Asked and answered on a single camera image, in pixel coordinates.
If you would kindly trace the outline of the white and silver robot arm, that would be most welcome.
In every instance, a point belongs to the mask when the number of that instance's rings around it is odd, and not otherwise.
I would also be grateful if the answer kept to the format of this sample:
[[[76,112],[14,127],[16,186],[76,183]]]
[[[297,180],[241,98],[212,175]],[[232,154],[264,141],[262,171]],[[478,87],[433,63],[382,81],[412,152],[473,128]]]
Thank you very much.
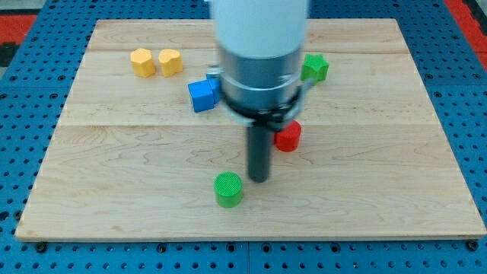
[[[279,132],[300,112],[308,0],[212,0],[221,99],[246,126]]]

